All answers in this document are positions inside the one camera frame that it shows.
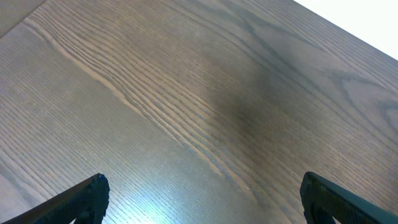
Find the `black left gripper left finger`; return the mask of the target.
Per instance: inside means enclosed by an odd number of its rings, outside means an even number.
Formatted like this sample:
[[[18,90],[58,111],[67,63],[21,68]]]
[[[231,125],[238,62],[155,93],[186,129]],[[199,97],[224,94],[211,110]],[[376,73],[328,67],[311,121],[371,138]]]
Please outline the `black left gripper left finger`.
[[[107,178],[98,173],[4,224],[100,224],[109,192]]]

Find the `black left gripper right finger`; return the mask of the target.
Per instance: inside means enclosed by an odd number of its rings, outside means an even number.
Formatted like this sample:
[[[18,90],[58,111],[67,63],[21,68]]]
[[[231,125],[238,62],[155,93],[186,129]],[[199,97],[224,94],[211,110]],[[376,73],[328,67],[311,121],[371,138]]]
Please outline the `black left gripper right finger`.
[[[300,197],[308,224],[397,224],[397,215],[314,172],[304,174]]]

